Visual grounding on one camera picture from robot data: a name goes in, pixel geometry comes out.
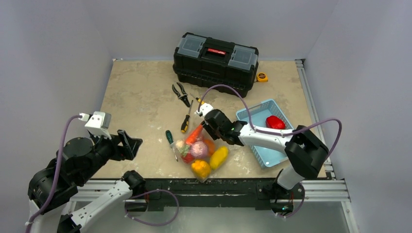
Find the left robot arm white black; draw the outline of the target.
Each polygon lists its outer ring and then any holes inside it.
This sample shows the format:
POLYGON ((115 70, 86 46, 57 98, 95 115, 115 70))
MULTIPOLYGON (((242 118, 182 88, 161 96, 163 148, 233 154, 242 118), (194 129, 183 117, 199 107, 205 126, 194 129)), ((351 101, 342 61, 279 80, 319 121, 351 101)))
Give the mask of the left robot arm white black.
POLYGON ((124 130, 109 137, 91 134, 68 142, 62 137, 56 158, 29 182, 28 197, 36 212, 25 223, 26 232, 46 232, 40 226, 45 214, 67 204, 107 161, 132 161, 142 143, 142 139, 131 138, 124 130))

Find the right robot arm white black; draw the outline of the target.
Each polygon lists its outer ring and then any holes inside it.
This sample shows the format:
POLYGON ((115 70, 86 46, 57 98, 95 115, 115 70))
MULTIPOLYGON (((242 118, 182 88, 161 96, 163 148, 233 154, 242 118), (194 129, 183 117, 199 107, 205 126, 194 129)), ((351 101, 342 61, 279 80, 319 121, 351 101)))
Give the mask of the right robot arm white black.
POLYGON ((283 198, 304 179, 318 176, 326 160, 328 147, 310 130, 300 125, 295 130, 252 127, 247 121, 231 121, 221 110, 201 109, 202 126, 214 139, 238 146, 257 146, 276 150, 287 156, 290 166, 282 170, 273 184, 273 192, 283 198))

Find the clear zip top bag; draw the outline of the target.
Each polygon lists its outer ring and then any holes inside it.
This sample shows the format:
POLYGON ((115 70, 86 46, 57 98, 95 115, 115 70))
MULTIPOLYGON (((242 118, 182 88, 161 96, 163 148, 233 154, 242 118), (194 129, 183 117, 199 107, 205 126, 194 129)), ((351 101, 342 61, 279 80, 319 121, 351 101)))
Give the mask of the clear zip top bag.
POLYGON ((206 135, 202 125, 184 139, 172 140, 170 132, 166 132, 166 135, 177 160, 188 165, 194 177, 202 183, 222 167, 229 157, 229 148, 217 147, 206 135))

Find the red tomato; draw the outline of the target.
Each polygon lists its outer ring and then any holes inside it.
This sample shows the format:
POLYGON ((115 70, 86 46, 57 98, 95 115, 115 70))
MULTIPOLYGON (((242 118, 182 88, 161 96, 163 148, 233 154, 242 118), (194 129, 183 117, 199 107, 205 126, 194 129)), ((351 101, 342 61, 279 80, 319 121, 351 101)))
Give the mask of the red tomato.
POLYGON ((182 153, 181 159, 185 164, 190 164, 195 160, 190 151, 182 153))

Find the yellow mango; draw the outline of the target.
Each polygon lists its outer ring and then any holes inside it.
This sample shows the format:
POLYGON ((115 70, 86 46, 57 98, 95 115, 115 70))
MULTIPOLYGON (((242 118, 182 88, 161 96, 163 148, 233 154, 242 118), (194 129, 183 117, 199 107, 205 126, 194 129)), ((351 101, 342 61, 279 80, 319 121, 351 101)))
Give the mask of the yellow mango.
POLYGON ((212 170, 217 170, 227 159, 229 149, 227 147, 218 148, 210 157, 209 164, 212 170))

